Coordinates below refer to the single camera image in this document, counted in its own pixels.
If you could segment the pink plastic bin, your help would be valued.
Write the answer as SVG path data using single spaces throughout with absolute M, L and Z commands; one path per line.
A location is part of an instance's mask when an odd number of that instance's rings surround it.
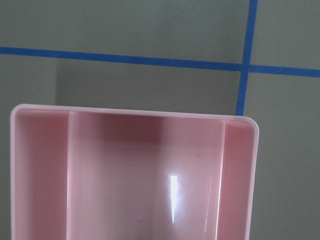
M 259 127 L 244 116 L 20 104 L 14 240 L 247 240 Z

